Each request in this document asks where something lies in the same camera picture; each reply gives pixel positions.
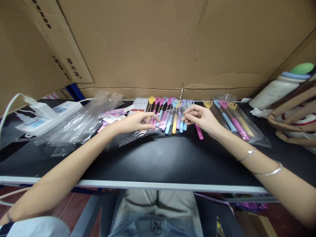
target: pants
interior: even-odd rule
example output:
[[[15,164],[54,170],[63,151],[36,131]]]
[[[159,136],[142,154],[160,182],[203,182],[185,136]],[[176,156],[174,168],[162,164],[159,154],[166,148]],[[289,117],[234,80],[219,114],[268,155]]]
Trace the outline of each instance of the pants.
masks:
[[[130,212],[147,213],[169,219],[191,217],[195,231],[203,235],[197,204],[192,192],[127,189],[119,206],[114,226],[120,216]]]

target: power strip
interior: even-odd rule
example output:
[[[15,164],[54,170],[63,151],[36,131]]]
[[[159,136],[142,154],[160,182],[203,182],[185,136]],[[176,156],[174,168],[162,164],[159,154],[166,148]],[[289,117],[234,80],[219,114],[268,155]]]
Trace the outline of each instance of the power strip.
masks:
[[[80,108],[82,108],[81,103],[67,101],[53,108],[53,110],[58,114],[56,118],[49,119],[35,117],[35,122],[29,125],[25,125],[23,123],[16,126],[15,128],[21,132],[25,132],[25,136],[28,138],[33,136],[38,137],[52,130],[52,128],[62,123],[67,117],[78,111]]]

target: silver bangle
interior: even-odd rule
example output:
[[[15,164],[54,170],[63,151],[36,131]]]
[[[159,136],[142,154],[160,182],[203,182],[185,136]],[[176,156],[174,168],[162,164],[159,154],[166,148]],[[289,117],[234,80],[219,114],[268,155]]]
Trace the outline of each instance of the silver bangle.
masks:
[[[252,156],[252,154],[256,152],[256,150],[257,148],[254,147],[253,150],[248,151],[248,155],[246,156],[246,158],[244,158],[243,160],[237,160],[237,161],[242,162],[249,159]]]
[[[275,171],[272,171],[272,172],[267,173],[267,174],[256,174],[256,173],[252,173],[252,174],[255,175],[255,176],[269,176],[269,175],[274,175],[274,174],[279,173],[283,169],[283,165],[280,162],[276,161],[276,160],[274,160],[274,161],[279,164],[279,167]]]

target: floor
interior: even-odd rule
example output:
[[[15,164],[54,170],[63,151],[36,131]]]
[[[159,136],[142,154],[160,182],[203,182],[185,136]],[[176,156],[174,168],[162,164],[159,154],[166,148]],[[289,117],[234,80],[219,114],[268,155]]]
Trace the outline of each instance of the floor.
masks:
[[[0,189],[0,196],[19,190],[19,187],[4,187]],[[7,197],[2,201],[14,203],[16,202],[23,193],[18,193],[13,196]],[[87,204],[90,195],[70,193],[54,210],[53,216],[63,220],[72,231]],[[0,205],[0,218],[8,211],[8,206]],[[269,218],[275,232],[279,237],[296,237],[305,236],[307,234],[306,229],[298,222],[281,204],[269,204],[269,208],[260,212],[259,215],[266,216]],[[90,237],[100,236],[100,214],[98,215]]]

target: white sleeve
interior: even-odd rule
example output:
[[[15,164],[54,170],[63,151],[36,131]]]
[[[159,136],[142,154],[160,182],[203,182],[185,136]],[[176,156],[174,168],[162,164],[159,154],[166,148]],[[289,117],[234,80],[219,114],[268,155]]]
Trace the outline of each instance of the white sleeve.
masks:
[[[48,216],[15,222],[7,237],[69,237],[69,235],[70,230],[65,222]]]

